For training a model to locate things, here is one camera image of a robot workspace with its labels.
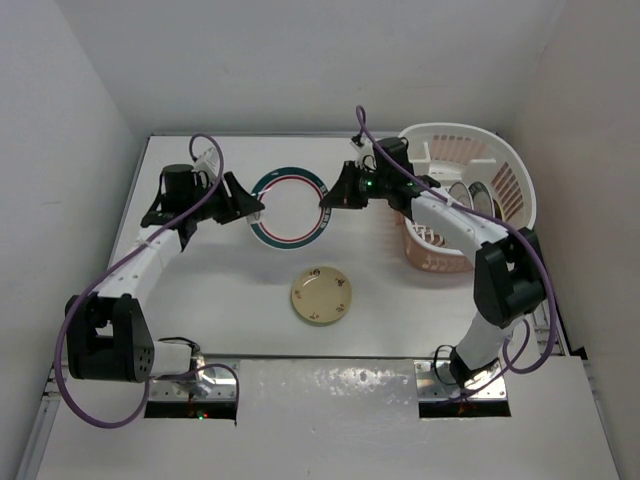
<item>plastic basket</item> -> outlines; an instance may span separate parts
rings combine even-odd
[[[403,130],[409,160],[418,175],[430,175],[448,188],[455,182],[482,182],[496,205],[497,216],[516,228],[533,227],[536,196],[531,178],[515,150],[481,128],[456,123],[423,123]],[[417,268],[455,273],[471,270],[462,252],[450,248],[428,225],[396,216],[402,227],[405,255]]]

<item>gray wall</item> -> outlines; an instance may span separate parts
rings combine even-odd
[[[0,478],[12,478],[63,308],[106,264],[139,146],[52,0],[0,8]]]
[[[639,22],[637,1],[568,2],[515,132],[569,336],[586,347],[629,479],[640,478]]]
[[[503,129],[563,0],[57,0],[136,132]]]

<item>beige plate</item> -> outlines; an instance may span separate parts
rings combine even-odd
[[[335,268],[310,268],[293,283],[291,301],[296,311],[310,322],[335,322],[351,306],[351,283]]]

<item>laundry basket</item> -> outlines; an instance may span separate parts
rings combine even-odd
[[[493,198],[496,216],[516,228],[533,227],[536,196],[522,160],[500,137],[481,128],[456,123],[423,123],[403,130],[409,160],[417,175],[429,175],[449,188],[456,182],[481,182]],[[471,270],[460,250],[428,225],[396,216],[405,255],[417,268],[454,273]]]

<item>purple cable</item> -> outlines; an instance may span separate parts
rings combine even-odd
[[[387,152],[384,151],[384,149],[376,141],[373,134],[367,128],[366,113],[362,105],[358,105],[356,107],[356,117],[358,119],[358,123],[360,124],[360,129],[362,130],[362,132],[364,132],[367,138],[371,141],[371,144],[373,145],[373,147],[378,151],[378,153],[380,153],[380,155],[383,156],[385,160],[387,160],[396,170],[402,173],[409,180],[421,186],[425,191],[427,191],[437,199],[443,201],[444,203],[447,202],[447,198],[444,195],[441,195],[440,193],[431,189],[429,185],[424,183],[418,177],[416,177],[415,175],[412,175],[410,172],[402,168],[402,166],[398,162],[396,162],[393,158],[391,158],[389,154],[387,154]],[[465,213],[468,213],[469,215],[483,218],[485,220],[488,220],[490,222],[495,223],[496,225],[500,225],[501,227],[505,228],[511,235],[513,235],[522,244],[522,246],[526,250],[529,257],[531,257],[531,260],[533,261],[533,264],[536,266],[536,269],[538,270],[538,272],[540,272],[540,278],[542,279],[542,284],[544,285],[544,290],[545,290],[545,293],[547,294],[547,300],[549,301],[549,314],[551,316],[550,326],[549,326],[549,339],[548,339],[547,346],[545,347],[544,352],[542,352],[542,355],[540,355],[540,358],[536,360],[532,365],[529,365],[528,367],[525,367],[525,368],[516,368],[513,365],[513,362],[514,362],[513,360],[510,360],[506,356],[504,359],[505,363],[508,366],[507,368],[514,373],[525,374],[525,373],[535,372],[551,356],[551,353],[553,352],[553,345],[555,344],[557,335],[558,335],[558,312],[556,310],[556,297],[553,293],[551,278],[549,277],[547,270],[544,268],[542,259],[540,258],[538,253],[535,251],[533,246],[531,246],[531,244],[527,241],[527,239],[524,238],[524,236],[512,225],[509,225],[508,223],[503,222],[502,220],[494,218],[490,215],[485,215],[483,213],[476,212],[475,210],[467,208],[460,203],[453,203],[452,207],[455,208],[456,210],[460,210],[461,212],[465,212]]]
[[[520,349],[513,356],[512,362],[516,362],[520,358],[520,355],[522,355],[524,353],[524,349],[526,348],[527,343],[529,343],[529,338],[531,336],[531,326],[529,325],[529,322],[527,322],[526,320],[523,320],[523,322],[524,322],[524,326],[527,327],[527,332],[524,335],[524,342],[522,342],[522,345],[520,346]],[[504,343],[502,344],[502,354],[503,355],[507,351],[507,345],[508,344],[509,344],[509,340],[505,340]],[[495,382],[499,378],[503,377],[504,374],[507,373],[510,369],[511,368],[509,367],[509,364],[507,364],[507,366],[505,368],[503,368],[502,370],[500,370],[500,372],[495,377],[493,377],[491,380],[489,380],[487,383],[485,383],[480,388],[477,388],[475,390],[466,390],[463,393],[461,393],[460,395],[458,395],[457,397],[448,398],[447,400],[443,400],[441,402],[436,403],[436,406],[444,407],[445,405],[451,405],[452,403],[458,403],[461,400],[465,400],[465,399],[475,395],[476,393],[481,392],[482,390],[487,388],[489,385],[491,385],[493,382]]]
[[[193,375],[194,373],[200,372],[201,370],[207,370],[209,368],[222,368],[228,371],[229,373],[231,373],[231,375],[236,381],[236,409],[235,409],[236,418],[234,420],[234,423],[237,425],[238,424],[238,406],[240,405],[240,379],[238,378],[238,375],[233,370],[233,368],[229,368],[227,365],[224,365],[222,363],[207,363],[206,365],[203,365],[198,368],[194,368],[193,370],[189,370],[188,372],[185,372],[185,373],[179,373],[178,375],[162,375],[160,377],[156,377],[156,379],[157,380],[181,380],[183,378],[187,378]]]
[[[211,195],[213,195],[213,192],[215,192],[216,188],[218,188],[218,185],[220,185],[220,182],[222,181],[222,173],[224,171],[224,157],[222,155],[222,149],[220,148],[220,145],[218,145],[218,142],[216,142],[212,137],[210,137],[209,135],[204,135],[204,134],[199,133],[199,134],[194,135],[191,138],[191,141],[189,142],[189,154],[191,155],[192,158],[194,158],[193,157],[193,151],[192,151],[193,141],[195,140],[195,138],[198,138],[198,137],[206,138],[207,140],[209,140],[213,144],[215,149],[218,151],[218,156],[220,157],[220,170],[218,172],[218,177],[216,178],[215,182],[213,183],[213,185],[211,186],[209,191],[204,195],[204,197],[202,197],[198,202],[196,202],[193,205],[193,207],[191,207],[189,210],[185,211],[184,213],[178,215],[176,218],[171,220],[166,225],[163,225],[160,229],[158,229],[156,232],[154,232],[152,235],[150,235],[149,238],[146,239],[145,243],[143,243],[139,247],[137,247],[134,250],[132,250],[130,253],[125,255],[122,259],[118,260],[111,267],[109,267],[104,273],[99,275],[98,278],[96,278],[93,282],[91,282],[89,284],[89,286],[87,288],[85,288],[84,291],[73,302],[73,304],[71,305],[71,308],[69,308],[69,311],[67,312],[66,316],[64,317],[64,322],[62,322],[62,326],[60,327],[60,332],[58,333],[58,338],[56,340],[56,347],[55,347],[54,357],[53,357],[53,368],[54,368],[54,371],[55,371],[56,383],[58,384],[58,388],[60,389],[60,395],[62,396],[62,399],[65,401],[65,403],[68,405],[69,409],[71,409],[71,411],[73,413],[75,413],[76,416],[78,416],[80,419],[84,420],[88,424],[93,425],[94,427],[98,427],[98,428],[120,428],[120,427],[124,427],[125,425],[128,425],[133,420],[135,420],[138,417],[138,415],[140,415],[140,413],[142,412],[142,410],[144,409],[144,407],[145,407],[145,405],[147,403],[147,397],[149,396],[150,384],[149,384],[149,380],[147,380],[145,382],[144,394],[143,394],[143,397],[142,397],[142,401],[140,402],[140,405],[138,405],[138,408],[136,408],[136,410],[129,417],[125,418],[124,420],[120,420],[118,422],[103,422],[102,420],[94,418],[91,415],[89,415],[88,413],[86,413],[84,410],[82,410],[82,408],[80,408],[80,406],[71,397],[71,394],[69,393],[69,390],[67,389],[67,385],[64,382],[64,377],[63,377],[63,374],[62,374],[62,349],[64,347],[64,338],[65,338],[65,336],[67,334],[67,330],[69,329],[69,324],[71,323],[71,320],[75,316],[75,314],[78,311],[78,308],[80,307],[82,302],[84,302],[84,300],[87,298],[87,296],[98,285],[100,285],[109,275],[111,275],[113,272],[115,272],[120,267],[125,265],[129,260],[131,260],[136,255],[138,255],[140,252],[142,252],[145,248],[147,248],[147,244],[148,243],[152,242],[153,240],[158,238],[158,236],[160,236],[163,232],[165,232],[168,229],[170,229],[171,227],[177,225],[182,220],[184,220],[189,215],[191,215],[196,210],[198,210],[202,205],[204,205],[204,203],[207,200],[209,200],[209,198],[211,198]]]

